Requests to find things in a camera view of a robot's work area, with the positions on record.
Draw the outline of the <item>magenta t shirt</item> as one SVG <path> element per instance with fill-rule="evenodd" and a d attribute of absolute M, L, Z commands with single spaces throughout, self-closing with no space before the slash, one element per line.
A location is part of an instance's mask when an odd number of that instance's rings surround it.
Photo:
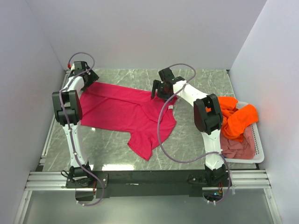
<path fill-rule="evenodd" d="M 176 125 L 174 98 L 165 108 L 160 124 L 164 142 Z M 128 132 L 128 146 L 138 156 L 148 161 L 152 151 L 159 146 L 157 122 L 164 101 L 151 99 L 151 92 L 113 84 L 95 82 L 81 94 L 83 112 L 81 125 L 111 131 Z"/>

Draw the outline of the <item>orange t shirt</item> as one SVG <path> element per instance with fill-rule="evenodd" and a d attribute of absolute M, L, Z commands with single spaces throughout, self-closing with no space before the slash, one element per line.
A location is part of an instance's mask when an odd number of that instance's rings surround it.
<path fill-rule="evenodd" d="M 256 108 L 247 104 L 238 109 L 237 103 L 239 101 L 234 97 L 218 97 L 218 101 L 223 115 L 222 135 L 229 140 L 243 142 L 245 129 L 259 121 Z"/>

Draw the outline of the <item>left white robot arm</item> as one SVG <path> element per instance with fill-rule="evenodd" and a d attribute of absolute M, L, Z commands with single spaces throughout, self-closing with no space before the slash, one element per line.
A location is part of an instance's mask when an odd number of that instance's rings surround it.
<path fill-rule="evenodd" d="M 54 116 L 63 128 L 70 151 L 71 167 L 66 178 L 69 182 L 78 182 L 87 188 L 92 185 L 94 175 L 82 149 L 80 127 L 83 112 L 79 94 L 87 90 L 99 77 L 85 61 L 75 61 L 68 64 L 68 68 L 70 76 L 67 83 L 61 90 L 52 93 Z"/>

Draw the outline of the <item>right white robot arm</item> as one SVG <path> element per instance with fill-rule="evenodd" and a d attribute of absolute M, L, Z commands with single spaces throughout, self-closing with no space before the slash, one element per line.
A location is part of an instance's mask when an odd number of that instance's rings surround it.
<path fill-rule="evenodd" d="M 167 67 L 158 72 L 160 80 L 153 81 L 151 98 L 157 96 L 165 101 L 158 117 L 157 138 L 161 150 L 172 161 L 191 163 L 205 158 L 205 181 L 210 186 L 216 186 L 226 177 L 226 161 L 221 154 L 220 143 L 223 115 L 218 97 L 215 94 L 203 93 L 189 84 L 196 75 L 196 70 L 194 68 L 192 70 L 194 75 L 186 80 L 181 76 L 175 77 L 171 68 Z M 193 107 L 194 124 L 202 134 L 204 141 L 205 154 L 189 161 L 179 161 L 172 158 L 167 154 L 161 140 L 160 124 L 163 112 L 168 103 L 176 96 L 182 98 Z"/>

